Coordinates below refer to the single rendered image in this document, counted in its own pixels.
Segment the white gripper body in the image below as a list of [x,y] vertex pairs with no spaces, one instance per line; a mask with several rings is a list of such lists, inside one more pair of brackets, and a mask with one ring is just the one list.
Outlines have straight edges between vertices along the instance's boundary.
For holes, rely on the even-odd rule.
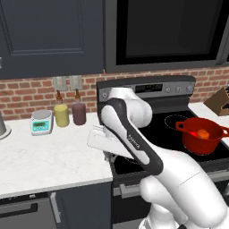
[[93,127],[88,136],[88,146],[100,149],[112,154],[133,159],[133,156],[123,146],[123,144],[115,138],[108,138],[103,132],[102,127]]

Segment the orange squash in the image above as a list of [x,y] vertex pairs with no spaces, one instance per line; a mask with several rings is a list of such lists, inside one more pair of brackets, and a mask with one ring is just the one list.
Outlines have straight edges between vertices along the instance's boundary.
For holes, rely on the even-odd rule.
[[206,130],[200,129],[197,131],[197,136],[201,139],[208,139],[209,138],[209,133]]

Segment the red pot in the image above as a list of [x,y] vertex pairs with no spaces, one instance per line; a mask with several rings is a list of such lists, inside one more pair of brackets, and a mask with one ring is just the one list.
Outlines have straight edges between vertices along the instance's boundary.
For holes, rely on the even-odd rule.
[[[219,144],[222,138],[229,138],[229,128],[220,126],[219,124],[205,118],[188,118],[182,122],[176,122],[175,128],[182,132],[182,144],[191,153],[197,155],[211,154]],[[209,133],[209,138],[204,140],[194,137],[190,134],[191,131],[197,132],[203,129]]]

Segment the dark red bottle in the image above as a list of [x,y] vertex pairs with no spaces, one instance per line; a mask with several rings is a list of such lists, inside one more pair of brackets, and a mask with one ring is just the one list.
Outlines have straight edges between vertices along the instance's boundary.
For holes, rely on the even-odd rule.
[[76,125],[83,125],[86,123],[86,106],[81,102],[81,96],[78,89],[75,90],[75,98],[72,105],[72,118]]

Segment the yellow bottle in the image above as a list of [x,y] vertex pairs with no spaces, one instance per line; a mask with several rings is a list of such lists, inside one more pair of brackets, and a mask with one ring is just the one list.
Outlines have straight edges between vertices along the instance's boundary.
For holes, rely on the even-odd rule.
[[54,106],[55,121],[59,127],[66,127],[69,125],[68,106],[63,102],[60,91],[56,94],[56,105]]

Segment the teal and white kitchen scale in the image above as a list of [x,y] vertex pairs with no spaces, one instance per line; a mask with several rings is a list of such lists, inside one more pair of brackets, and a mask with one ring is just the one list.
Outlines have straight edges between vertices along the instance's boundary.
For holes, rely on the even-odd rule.
[[53,130],[54,117],[50,110],[38,110],[32,113],[30,131],[33,136],[48,135]]

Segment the dark lower cupboard door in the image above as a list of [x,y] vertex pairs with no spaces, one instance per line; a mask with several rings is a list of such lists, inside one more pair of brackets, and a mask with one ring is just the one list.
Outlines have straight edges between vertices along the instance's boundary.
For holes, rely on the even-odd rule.
[[112,183],[102,182],[56,192],[61,214],[57,229],[112,229]]

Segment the dark cupboard door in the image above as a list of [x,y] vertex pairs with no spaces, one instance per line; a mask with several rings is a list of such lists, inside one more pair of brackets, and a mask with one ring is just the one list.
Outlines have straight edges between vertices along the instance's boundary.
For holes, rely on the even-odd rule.
[[102,182],[56,192],[61,214],[57,229],[112,229],[112,183]]
[[103,68],[103,0],[0,0],[0,80]]

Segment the black stove with hob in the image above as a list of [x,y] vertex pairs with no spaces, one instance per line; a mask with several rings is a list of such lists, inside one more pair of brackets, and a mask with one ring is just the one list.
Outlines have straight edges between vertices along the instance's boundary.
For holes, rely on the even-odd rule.
[[[195,79],[192,76],[186,76],[182,80],[176,76],[167,76],[101,81],[97,84],[98,109],[105,105],[112,88],[130,88],[153,109],[151,123],[140,130],[142,134],[159,147],[188,152],[182,144],[182,133],[176,130],[175,123],[194,116],[188,108],[194,85]],[[175,92],[175,88],[179,86],[182,88],[181,91]],[[187,92],[188,86],[192,86],[191,92]],[[170,88],[171,92],[166,93],[166,88]],[[102,93],[107,94],[106,99],[101,97]],[[193,157],[207,173],[229,171],[229,147],[223,142],[219,142],[216,149],[206,156],[191,152],[188,152],[188,155]],[[148,172],[144,171],[135,160],[127,157],[115,157],[111,168],[114,175],[114,188],[118,188],[122,183],[125,186],[139,184],[140,179],[148,175]],[[215,185],[221,193],[225,192],[227,186],[225,182],[215,183]],[[114,196],[114,229],[124,229],[142,221],[149,208],[150,204],[140,196],[126,199]]]

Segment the grey round appliance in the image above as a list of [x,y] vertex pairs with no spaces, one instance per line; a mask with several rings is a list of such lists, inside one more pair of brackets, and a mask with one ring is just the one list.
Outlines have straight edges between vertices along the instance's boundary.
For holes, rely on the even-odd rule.
[[6,138],[11,133],[11,131],[11,127],[4,123],[4,119],[0,114],[0,140]]

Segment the dark dishwasher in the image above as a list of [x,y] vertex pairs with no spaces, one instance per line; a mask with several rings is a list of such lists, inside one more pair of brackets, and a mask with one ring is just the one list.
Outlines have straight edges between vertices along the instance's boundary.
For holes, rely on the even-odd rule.
[[0,199],[0,229],[57,229],[47,193]]

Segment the brown knife block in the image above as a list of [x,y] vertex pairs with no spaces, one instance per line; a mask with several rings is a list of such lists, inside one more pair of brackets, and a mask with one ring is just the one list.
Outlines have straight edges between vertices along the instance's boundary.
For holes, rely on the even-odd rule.
[[204,105],[218,116],[229,115],[229,86],[221,88],[208,98]]

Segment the black microwave oven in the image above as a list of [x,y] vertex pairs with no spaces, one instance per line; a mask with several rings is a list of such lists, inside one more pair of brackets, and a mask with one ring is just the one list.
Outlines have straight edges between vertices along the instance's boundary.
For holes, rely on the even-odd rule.
[[105,0],[105,69],[229,65],[229,0]]

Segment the grey wall outlet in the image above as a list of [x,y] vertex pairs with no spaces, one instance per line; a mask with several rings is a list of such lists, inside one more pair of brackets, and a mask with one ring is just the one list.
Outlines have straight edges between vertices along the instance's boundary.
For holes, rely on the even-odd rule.
[[74,75],[69,77],[70,89],[82,89],[82,77],[80,75]]
[[53,84],[55,91],[66,91],[67,86],[66,86],[66,78],[64,76],[57,76],[53,78]]

